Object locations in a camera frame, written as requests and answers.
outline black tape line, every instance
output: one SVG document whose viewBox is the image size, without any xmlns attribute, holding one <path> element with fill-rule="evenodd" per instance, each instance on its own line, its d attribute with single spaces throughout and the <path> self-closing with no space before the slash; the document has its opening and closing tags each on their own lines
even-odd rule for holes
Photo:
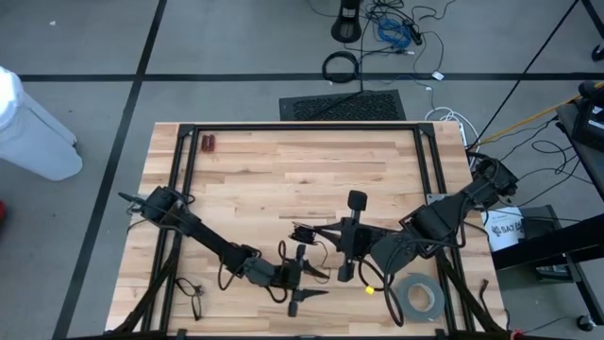
<svg viewBox="0 0 604 340">
<path fill-rule="evenodd" d="M 151 51 L 153 51 L 153 45 L 155 44 L 155 39 L 158 35 L 159 24 L 161 23 L 161 18 L 163 17 L 166 3 L 167 0 L 158 1 L 153 22 L 149 28 L 147 40 L 144 44 L 143 53 L 136 71 L 136 77 L 132 83 L 132 87 L 130 88 L 126 106 L 124 107 L 124 111 L 122 113 L 122 120 L 120 121 L 120 126 L 115 134 L 113 146 L 111 147 L 111 152 L 109 154 L 109 160 L 107 162 L 107 166 L 105 167 L 105 174 L 101 180 L 101 186 L 99 188 L 96 201 L 94 202 L 94 207 L 92 208 L 92 216 L 84 235 L 84 242 L 80 248 L 77 262 L 75 263 L 74 273 L 72 274 L 65 299 L 63 300 L 57 326 L 53 332 L 53 339 L 64 339 L 67 337 L 69 332 L 69 328 L 74 317 L 74 312 L 76 311 L 77 301 L 82 291 L 84 279 L 86 278 L 88 266 L 91 261 L 92 251 L 94 250 L 94 244 L 96 243 L 96 237 L 101 227 L 103 213 L 107 207 L 109 193 L 115 178 L 118 162 L 122 156 L 122 150 L 124 149 L 124 143 L 126 142 L 126 136 L 128 134 L 130 122 L 132 121 L 132 116 L 134 114 L 134 108 L 136 107 L 136 102 L 141 92 L 143 75 L 146 71 L 147 65 L 149 64 L 149 59 L 151 58 Z"/>
<path fill-rule="evenodd" d="M 448 80 L 475 81 L 574 81 L 602 80 L 604 73 L 570 72 L 570 73 L 443 73 Z M 413 81 L 434 80 L 432 74 L 414 73 L 363 73 L 365 80 Z M 112 82 L 134 81 L 136 75 L 19 75 L 23 82 Z M 285 73 L 285 74 L 145 74 L 143 81 L 157 82 L 246 82 L 246 81 L 322 81 L 322 74 L 314 73 Z"/>
</svg>

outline floor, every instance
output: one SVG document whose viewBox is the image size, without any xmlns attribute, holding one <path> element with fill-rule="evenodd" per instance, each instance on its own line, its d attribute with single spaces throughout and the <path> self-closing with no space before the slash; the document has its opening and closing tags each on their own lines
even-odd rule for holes
<svg viewBox="0 0 604 340">
<path fill-rule="evenodd" d="M 311 1 L 317 11 L 337 10 L 337 1 Z M 484 128 L 575 2 L 458 0 L 443 20 L 422 21 L 423 31 L 437 32 L 445 43 L 439 69 L 445 79 L 425 82 L 434 104 Z M 418 3 L 407 1 L 404 10 Z M 422 4 L 442 11 L 445 1 Z M 604 17 L 604 3 L 594 6 Z M 22 76 L 32 97 L 75 133 L 84 161 L 81 173 L 62 182 L 0 161 L 0 199 L 10 206 L 0 228 L 0 338 L 53 335 L 85 237 L 94 248 L 68 334 L 101 333 L 129 220 L 116 193 L 137 191 L 153 124 L 276 121 L 281 97 L 355 92 L 358 83 L 320 80 L 325 57 L 342 49 L 328 33 L 331 24 L 332 18 L 314 13 L 307 0 L 0 0 L 0 41 L 10 42 L 0 49 L 0 65 Z M 572 97 L 585 75 L 604 79 L 604 63 L 590 59 L 601 40 L 579 2 L 528 69 L 532 80 L 520 82 L 485 135 Z M 363 48 L 381 46 L 371 37 Z M 363 72 L 390 74 L 374 75 L 382 80 L 411 73 L 416 52 L 368 58 Z M 417 71 L 431 73 L 439 55 L 438 41 L 428 35 Z M 334 67 L 344 70 L 346 64 Z M 365 88 L 398 89 L 407 118 L 422 120 L 431 92 L 406 77 L 387 83 L 366 80 Z M 529 135 L 483 150 L 502 157 Z M 555 127 L 539 137 L 568 145 Z M 539 154 L 528 145 L 506 159 L 517 175 L 561 162 L 560 155 Z M 576 175 L 586 178 L 581 166 Z M 514 202 L 560 179 L 541 173 L 525 180 Z M 575 179 L 530 206 L 545 204 L 566 218 L 589 217 L 604 208 L 596 190 Z M 583 267 L 604 300 L 597 290 L 604 286 L 602 262 Z M 586 309 L 574 285 L 538 283 L 526 268 L 498 276 L 513 329 L 569 316 L 534 334 L 603 337 L 601 328 L 586 333 L 575 327 L 575 317 Z"/>
</svg>

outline red object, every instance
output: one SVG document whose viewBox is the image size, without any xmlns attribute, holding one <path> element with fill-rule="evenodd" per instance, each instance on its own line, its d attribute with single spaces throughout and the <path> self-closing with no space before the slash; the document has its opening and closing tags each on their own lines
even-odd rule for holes
<svg viewBox="0 0 604 340">
<path fill-rule="evenodd" d="M 0 201 L 0 225 L 2 221 L 4 221 L 5 217 L 7 217 L 7 206 L 4 202 Z"/>
<path fill-rule="evenodd" d="M 214 137 L 214 135 L 203 135 L 201 137 L 201 151 L 213 152 L 215 143 L 216 137 Z"/>
<path fill-rule="evenodd" d="M 203 151 L 203 152 L 207 151 L 207 144 L 208 144 L 208 136 L 206 136 L 206 135 L 201 136 L 201 151 Z"/>
</svg>

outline small red object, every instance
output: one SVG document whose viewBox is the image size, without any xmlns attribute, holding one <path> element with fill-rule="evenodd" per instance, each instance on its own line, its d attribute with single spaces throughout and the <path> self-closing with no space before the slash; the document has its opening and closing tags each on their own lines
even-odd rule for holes
<svg viewBox="0 0 604 340">
<path fill-rule="evenodd" d="M 201 151 L 213 152 L 215 142 L 216 137 L 214 137 L 214 135 L 203 135 L 201 137 Z"/>
<path fill-rule="evenodd" d="M 210 135 L 208 138 L 208 151 L 214 152 L 214 145 L 216 144 L 216 137 L 214 135 Z"/>
<path fill-rule="evenodd" d="M 208 151 L 208 136 L 206 135 L 201 136 L 201 151 Z"/>
</svg>

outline metal bracket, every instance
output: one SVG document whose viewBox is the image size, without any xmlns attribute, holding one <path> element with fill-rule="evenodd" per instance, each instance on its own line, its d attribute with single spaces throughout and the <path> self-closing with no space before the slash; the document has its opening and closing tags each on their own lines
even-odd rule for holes
<svg viewBox="0 0 604 340">
<path fill-rule="evenodd" d="M 447 194 L 427 194 L 426 195 L 426 202 L 428 204 L 432 204 L 434 202 L 440 201 L 441 199 L 443 199 L 443 198 L 445 198 L 447 196 L 448 196 Z"/>
</svg>

